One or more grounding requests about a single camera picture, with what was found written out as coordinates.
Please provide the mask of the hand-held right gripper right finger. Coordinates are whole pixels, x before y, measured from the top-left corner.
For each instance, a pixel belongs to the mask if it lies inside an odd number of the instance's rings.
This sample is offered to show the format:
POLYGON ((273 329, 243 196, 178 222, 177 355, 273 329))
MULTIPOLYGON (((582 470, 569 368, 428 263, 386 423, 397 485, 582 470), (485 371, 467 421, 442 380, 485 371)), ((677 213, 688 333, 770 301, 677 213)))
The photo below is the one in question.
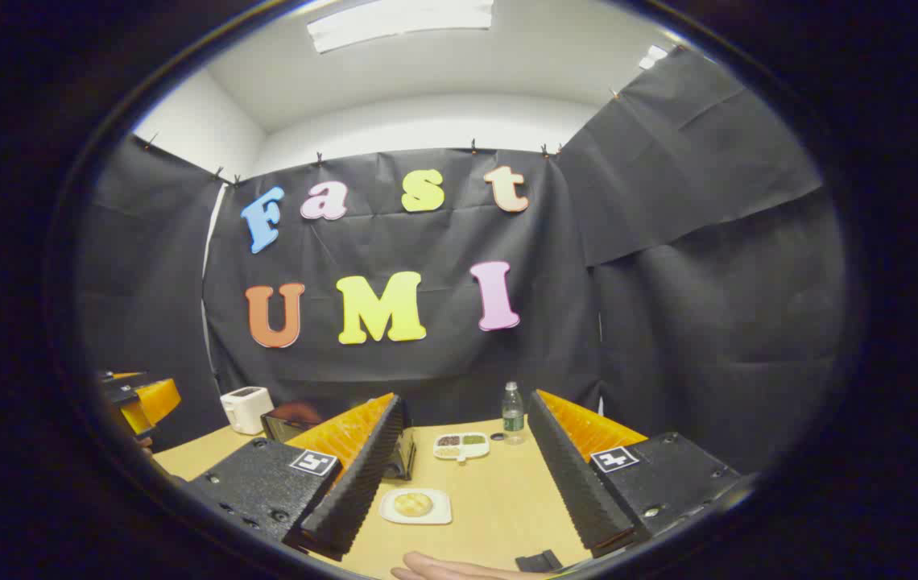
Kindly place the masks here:
POLYGON ((743 478, 677 432, 646 437, 544 390, 527 400, 527 420, 593 557, 687 524, 743 478))

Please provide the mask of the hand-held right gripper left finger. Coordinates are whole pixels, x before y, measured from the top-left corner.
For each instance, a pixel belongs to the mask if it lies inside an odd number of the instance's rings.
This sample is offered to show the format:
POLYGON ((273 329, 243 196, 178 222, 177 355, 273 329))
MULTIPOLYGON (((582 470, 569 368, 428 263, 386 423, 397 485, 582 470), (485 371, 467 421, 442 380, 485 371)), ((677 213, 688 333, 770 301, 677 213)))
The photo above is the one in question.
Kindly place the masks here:
POLYGON ((403 400, 388 393, 286 443, 253 438, 194 478, 192 495, 250 535, 341 559, 404 427, 403 400))

